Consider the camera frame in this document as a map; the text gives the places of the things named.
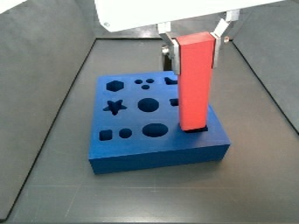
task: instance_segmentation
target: red rectangular prism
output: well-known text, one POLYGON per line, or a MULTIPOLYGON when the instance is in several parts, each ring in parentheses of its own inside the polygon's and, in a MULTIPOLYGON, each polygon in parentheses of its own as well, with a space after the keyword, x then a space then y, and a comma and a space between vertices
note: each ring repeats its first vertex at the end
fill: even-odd
POLYGON ((181 130, 207 125, 215 38, 208 32, 176 38, 181 52, 179 105, 181 130))

